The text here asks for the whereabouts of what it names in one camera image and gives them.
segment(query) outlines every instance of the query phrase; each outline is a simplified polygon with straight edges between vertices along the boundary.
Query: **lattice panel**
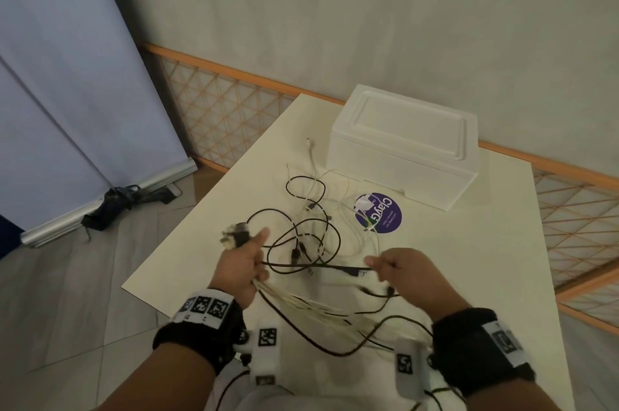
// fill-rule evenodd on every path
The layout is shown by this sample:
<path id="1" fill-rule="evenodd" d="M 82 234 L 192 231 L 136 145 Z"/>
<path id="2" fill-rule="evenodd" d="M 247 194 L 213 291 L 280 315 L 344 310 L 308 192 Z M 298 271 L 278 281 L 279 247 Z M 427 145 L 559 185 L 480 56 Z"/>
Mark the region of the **lattice panel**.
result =
<path id="1" fill-rule="evenodd" d="M 160 58 L 197 155 L 230 168 L 294 96 Z"/>
<path id="2" fill-rule="evenodd" d="M 605 285 L 563 305 L 619 327 L 619 283 Z"/>
<path id="3" fill-rule="evenodd" d="M 619 258 L 619 194 L 534 172 L 553 283 L 561 285 Z"/>

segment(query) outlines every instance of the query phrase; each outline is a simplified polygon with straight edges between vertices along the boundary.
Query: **purple sticker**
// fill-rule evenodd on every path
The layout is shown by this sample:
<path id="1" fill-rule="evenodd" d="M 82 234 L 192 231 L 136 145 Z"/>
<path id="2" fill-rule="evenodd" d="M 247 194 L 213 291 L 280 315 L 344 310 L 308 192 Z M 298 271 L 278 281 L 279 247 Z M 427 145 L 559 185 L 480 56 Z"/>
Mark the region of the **purple sticker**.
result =
<path id="1" fill-rule="evenodd" d="M 402 211 L 398 204 L 379 192 L 359 196 L 355 210 L 364 213 L 378 233 L 392 232 L 402 223 Z M 368 221 L 361 214 L 358 213 L 356 217 L 362 226 L 368 226 Z"/>

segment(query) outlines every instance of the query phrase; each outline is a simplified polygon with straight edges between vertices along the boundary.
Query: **hand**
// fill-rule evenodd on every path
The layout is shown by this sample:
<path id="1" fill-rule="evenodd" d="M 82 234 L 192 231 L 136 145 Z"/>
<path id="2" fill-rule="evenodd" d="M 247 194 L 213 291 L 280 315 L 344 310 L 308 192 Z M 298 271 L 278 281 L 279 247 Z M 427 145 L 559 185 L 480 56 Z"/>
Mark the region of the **hand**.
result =
<path id="1" fill-rule="evenodd" d="M 391 248 L 381 256 L 366 256 L 380 281 L 387 281 L 407 302 L 425 311 L 433 322 L 470 305 L 421 251 Z"/>
<path id="2" fill-rule="evenodd" d="M 209 289 L 218 289 L 232 295 L 245 310 L 254 301 L 256 288 L 253 279 L 265 281 L 269 278 L 266 266 L 262 264 L 262 245 L 269 237 L 269 229 L 263 228 L 258 235 L 234 250 L 224 250 L 219 258 Z"/>

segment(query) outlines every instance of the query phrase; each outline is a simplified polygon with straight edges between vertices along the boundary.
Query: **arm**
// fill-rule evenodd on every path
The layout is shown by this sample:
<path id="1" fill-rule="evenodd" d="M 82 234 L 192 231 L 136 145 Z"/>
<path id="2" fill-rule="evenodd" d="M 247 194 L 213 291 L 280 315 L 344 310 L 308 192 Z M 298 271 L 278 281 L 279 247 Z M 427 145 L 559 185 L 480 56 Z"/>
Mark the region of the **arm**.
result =
<path id="1" fill-rule="evenodd" d="M 433 323 L 470 307 L 421 251 L 394 248 L 365 262 L 410 304 L 425 311 Z M 500 383 L 467 398 L 471 411 L 560 411 L 535 383 L 522 379 Z"/>
<path id="2" fill-rule="evenodd" d="M 209 288 L 233 295 L 243 309 L 251 305 L 256 296 L 251 281 L 269 277 L 260 263 L 268 236 L 264 229 L 242 247 L 223 251 Z M 98 409 L 202 411 L 214 381 L 215 370 L 204 357 L 187 347 L 164 343 Z"/>

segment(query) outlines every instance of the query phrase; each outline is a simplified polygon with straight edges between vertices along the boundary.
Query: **white table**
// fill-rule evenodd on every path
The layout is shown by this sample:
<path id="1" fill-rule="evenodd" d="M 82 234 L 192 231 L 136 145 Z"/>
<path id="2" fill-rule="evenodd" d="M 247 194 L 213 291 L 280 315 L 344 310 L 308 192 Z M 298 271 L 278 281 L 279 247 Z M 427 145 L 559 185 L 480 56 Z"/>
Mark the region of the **white table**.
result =
<path id="1" fill-rule="evenodd" d="M 300 200 L 284 191 L 286 164 L 291 165 L 292 174 L 311 174 L 305 143 L 310 137 L 315 142 L 314 156 L 322 174 L 329 130 L 341 109 L 340 105 L 300 95 L 123 288 L 165 314 L 174 314 L 188 294 L 203 289 L 211 279 L 221 252 L 223 228 L 265 207 L 290 214 L 299 211 Z M 346 177 L 334 172 L 327 174 L 324 181 L 327 197 L 334 199 L 342 197 L 348 184 Z M 538 383 L 563 410 L 572 410 L 574 402 L 530 164 L 480 149 L 477 179 L 448 212 L 368 182 L 351 181 L 347 194 L 353 201 L 372 191 L 390 196 L 402 210 L 401 226 L 380 235 L 381 249 L 408 246 L 422 250 L 469 302 L 496 310 L 529 352 Z M 342 255 L 354 254 L 359 243 L 352 229 L 341 216 L 335 217 L 334 223 L 342 232 Z M 255 233 L 265 225 L 273 234 L 289 228 L 283 217 L 273 214 L 256 217 L 250 228 Z M 375 241 L 370 240 L 364 253 L 376 250 Z M 290 249 L 274 251 L 276 256 L 271 261 L 288 262 Z M 341 261 L 362 266 L 362 258 L 363 254 L 358 254 Z M 371 310 L 381 304 L 356 289 L 324 283 L 338 274 L 323 275 L 321 281 L 306 273 L 272 274 L 271 279 L 286 289 L 342 308 Z M 373 282 L 372 275 L 364 282 Z M 389 302 L 384 311 L 392 313 L 427 321 L 423 313 L 399 298 Z M 270 307 L 257 299 L 245 312 L 245 320 L 251 328 L 259 318 L 273 315 Z M 321 344 L 338 350 L 352 347 L 316 326 L 302 324 Z M 396 394 L 391 360 L 375 351 L 364 349 L 348 358 L 332 358 L 314 349 L 292 329 L 284 334 L 283 346 L 288 385 L 296 392 L 355 396 L 375 409 L 412 407 L 411 402 Z M 445 409 L 462 408 L 450 393 L 438 398 Z"/>

